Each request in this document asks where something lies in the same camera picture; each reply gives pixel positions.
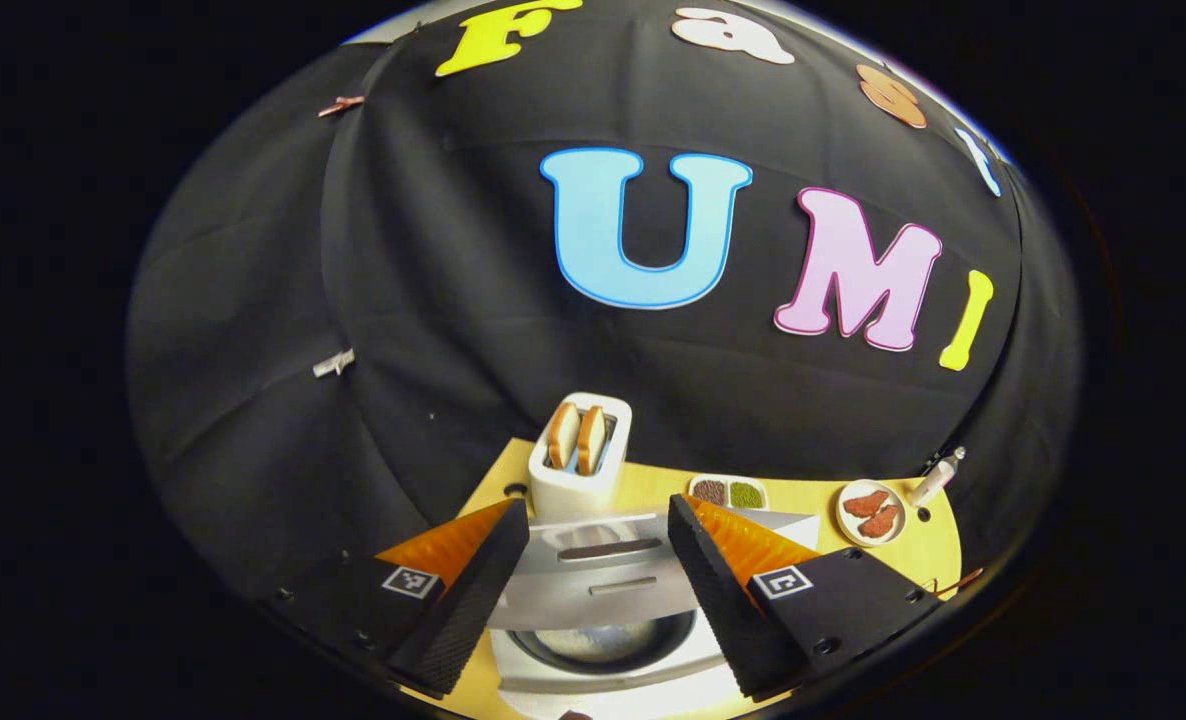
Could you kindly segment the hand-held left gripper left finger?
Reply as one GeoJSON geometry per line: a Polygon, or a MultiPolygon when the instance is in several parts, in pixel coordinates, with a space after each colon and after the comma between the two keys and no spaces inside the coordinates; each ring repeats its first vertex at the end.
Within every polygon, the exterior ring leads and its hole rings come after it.
{"type": "Polygon", "coordinates": [[[441,700],[455,688],[529,541],[506,498],[374,556],[325,561],[273,594],[273,614],[370,682],[441,700]]]}

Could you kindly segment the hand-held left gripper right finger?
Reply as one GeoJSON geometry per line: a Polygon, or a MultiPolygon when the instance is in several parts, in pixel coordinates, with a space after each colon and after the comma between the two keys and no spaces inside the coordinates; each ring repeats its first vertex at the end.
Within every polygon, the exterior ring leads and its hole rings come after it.
{"type": "Polygon", "coordinates": [[[674,495],[669,539],[744,696],[767,700],[876,655],[944,603],[855,547],[817,553],[674,495]]]}

